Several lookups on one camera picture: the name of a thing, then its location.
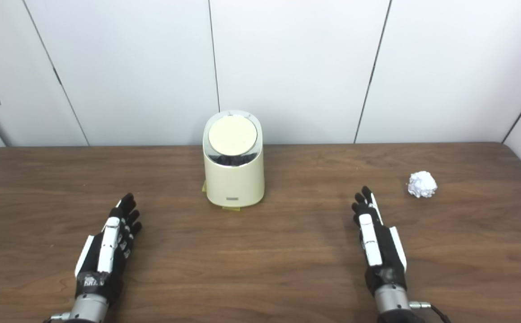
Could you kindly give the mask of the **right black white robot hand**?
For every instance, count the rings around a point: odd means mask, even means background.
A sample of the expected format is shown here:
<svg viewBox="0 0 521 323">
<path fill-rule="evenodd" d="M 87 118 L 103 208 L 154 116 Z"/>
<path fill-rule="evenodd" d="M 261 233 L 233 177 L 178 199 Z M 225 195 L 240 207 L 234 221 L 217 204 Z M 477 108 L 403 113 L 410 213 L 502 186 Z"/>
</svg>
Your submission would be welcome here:
<svg viewBox="0 0 521 323">
<path fill-rule="evenodd" d="M 396 227 L 384 225 L 377 199 L 368 186 L 355 194 L 353 221 L 365 252 L 366 286 L 374 295 L 384 285 L 407 289 L 407 260 Z"/>
</svg>

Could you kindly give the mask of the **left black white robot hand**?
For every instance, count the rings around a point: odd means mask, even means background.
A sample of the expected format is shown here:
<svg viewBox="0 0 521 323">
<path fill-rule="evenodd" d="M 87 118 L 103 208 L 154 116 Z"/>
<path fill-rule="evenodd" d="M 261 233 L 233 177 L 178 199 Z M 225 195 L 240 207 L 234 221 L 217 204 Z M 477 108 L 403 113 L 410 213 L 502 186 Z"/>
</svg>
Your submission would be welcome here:
<svg viewBox="0 0 521 323">
<path fill-rule="evenodd" d="M 88 236 L 75 268 L 75 297 L 95 294 L 110 306 L 123 292 L 123 274 L 139 231 L 140 212 L 132 193 L 127 193 L 109 212 L 104 227 Z"/>
</svg>

